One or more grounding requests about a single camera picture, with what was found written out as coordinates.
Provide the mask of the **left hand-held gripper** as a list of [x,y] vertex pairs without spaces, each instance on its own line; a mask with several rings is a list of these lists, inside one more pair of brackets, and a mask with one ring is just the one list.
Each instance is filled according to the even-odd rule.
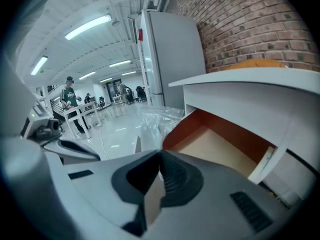
[[[46,141],[61,135],[60,122],[37,100],[20,134],[24,139]],[[43,148],[57,154],[63,165],[101,161],[94,150],[73,140],[54,139],[46,143]]]

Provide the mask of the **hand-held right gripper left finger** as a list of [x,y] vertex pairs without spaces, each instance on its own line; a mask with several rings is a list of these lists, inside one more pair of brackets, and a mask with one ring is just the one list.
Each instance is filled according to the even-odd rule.
[[161,211],[156,151],[68,164],[64,168],[85,200],[127,233],[142,237]]

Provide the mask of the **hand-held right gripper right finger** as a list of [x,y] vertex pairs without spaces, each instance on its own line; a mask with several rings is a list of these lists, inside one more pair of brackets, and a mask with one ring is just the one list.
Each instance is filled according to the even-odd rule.
[[174,155],[200,170],[203,186],[187,204],[162,208],[146,232],[148,240],[268,240],[286,224],[289,211],[238,171]]

